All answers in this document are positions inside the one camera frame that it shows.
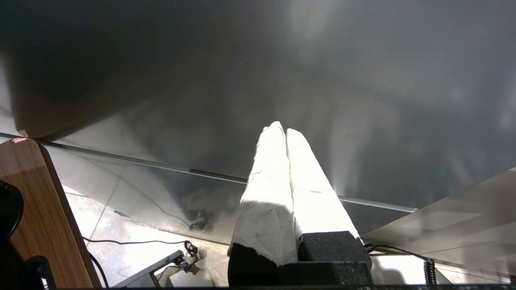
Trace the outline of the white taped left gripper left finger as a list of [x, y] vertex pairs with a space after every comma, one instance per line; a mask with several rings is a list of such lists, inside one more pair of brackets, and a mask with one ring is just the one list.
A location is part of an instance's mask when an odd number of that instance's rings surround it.
[[279, 268], [298, 261], [286, 135], [278, 121], [258, 138], [227, 255], [231, 287], [278, 285]]

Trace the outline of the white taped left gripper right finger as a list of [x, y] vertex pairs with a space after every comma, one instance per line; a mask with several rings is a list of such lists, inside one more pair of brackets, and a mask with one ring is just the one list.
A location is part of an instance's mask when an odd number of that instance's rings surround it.
[[298, 263], [372, 264], [307, 139], [299, 131], [288, 129], [286, 145]]

